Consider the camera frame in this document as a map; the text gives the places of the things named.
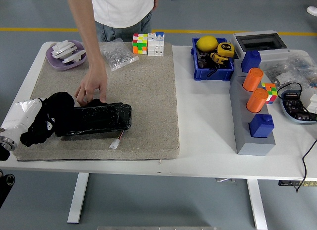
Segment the person's right hand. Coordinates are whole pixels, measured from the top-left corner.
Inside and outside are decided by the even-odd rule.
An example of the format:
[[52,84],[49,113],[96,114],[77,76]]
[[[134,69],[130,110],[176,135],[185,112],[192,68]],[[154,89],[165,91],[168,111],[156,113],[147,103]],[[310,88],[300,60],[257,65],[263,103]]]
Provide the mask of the person's right hand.
[[104,63],[90,65],[88,72],[75,92],[76,101],[80,106],[88,104],[94,98],[95,90],[99,90],[99,100],[106,102],[107,72]]

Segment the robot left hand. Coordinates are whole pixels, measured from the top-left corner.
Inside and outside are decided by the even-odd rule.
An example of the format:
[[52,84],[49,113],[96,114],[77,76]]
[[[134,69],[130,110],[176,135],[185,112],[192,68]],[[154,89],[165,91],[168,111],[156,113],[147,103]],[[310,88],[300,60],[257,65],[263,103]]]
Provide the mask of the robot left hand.
[[18,102],[4,119],[0,143],[11,146],[43,143],[54,133],[54,123],[45,100],[36,98]]

